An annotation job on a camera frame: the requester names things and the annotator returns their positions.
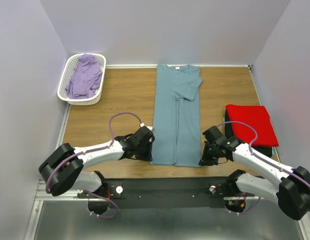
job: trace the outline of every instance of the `white backdrop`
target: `white backdrop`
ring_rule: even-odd
[[[252,72],[280,160],[310,171],[310,0],[291,1]]]
[[[289,0],[40,0],[68,55],[107,64],[252,64]]]
[[[0,1],[0,240],[24,239],[65,112],[56,91],[66,57],[39,1]]]

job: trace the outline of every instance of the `laundry basket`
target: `laundry basket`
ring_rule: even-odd
[[[70,99],[67,97],[66,86],[69,83],[69,81],[71,80],[71,77],[73,75],[75,68],[79,64],[80,56],[82,56],[83,54],[84,53],[75,54],[67,60],[63,74],[61,75],[58,90],[57,90],[58,97],[61,100],[66,101],[71,105],[80,105],[80,106],[93,105],[93,104],[96,104],[101,99],[101,95],[102,95],[102,88],[103,88],[104,75],[105,75],[105,66],[106,66],[106,58],[101,54],[88,53],[88,54],[93,55],[100,65],[100,69],[102,71],[100,86],[96,90],[95,96],[93,96],[91,98]]]

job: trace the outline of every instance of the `red towel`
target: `red towel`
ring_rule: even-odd
[[[240,121],[250,125],[257,131],[258,138],[253,146],[278,147],[275,132],[273,130],[270,115],[264,106],[240,106],[229,104],[226,110],[231,121]],[[255,138],[254,132],[247,126],[239,123],[231,123],[234,135],[249,143]]]

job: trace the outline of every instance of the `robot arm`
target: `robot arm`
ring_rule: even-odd
[[[134,134],[115,137],[112,145],[110,141],[94,146],[73,148],[69,143],[64,143],[43,162],[38,170],[53,196],[59,196],[70,189],[95,192],[103,184],[103,175],[99,172],[81,172],[82,169],[132,156],[137,160],[151,161],[152,143],[155,139],[152,131],[151,126],[142,126]],[[76,154],[79,155],[72,157],[69,164],[64,164],[49,182],[48,179],[55,168],[66,158]]]
[[[218,159],[224,157],[250,167],[263,177],[237,170],[228,177],[227,183],[221,186],[226,189],[226,194],[234,191],[235,194],[244,192],[260,196],[278,204],[280,209],[294,220],[300,220],[310,210],[310,189],[292,176],[297,175],[310,184],[310,173],[305,168],[299,166],[293,169],[255,150],[252,150],[252,153],[247,143],[234,136],[227,139],[216,126],[206,130],[203,135],[207,141],[200,165],[217,165]]]

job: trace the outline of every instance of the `wooden table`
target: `wooden table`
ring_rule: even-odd
[[[201,68],[200,76],[203,78],[199,88],[202,132],[223,121],[227,104],[259,105],[251,75],[245,67]],[[91,106],[71,107],[63,142],[85,147],[109,141],[108,121],[120,112],[133,112],[145,125],[151,126],[155,83],[155,68],[107,69],[100,101]],[[131,115],[121,115],[113,120],[112,127],[115,135],[126,135],[134,133],[139,122]],[[105,162],[87,171],[100,171],[106,178],[168,178],[228,176],[237,169],[256,175],[246,166],[231,161],[218,166],[177,167],[123,159]]]

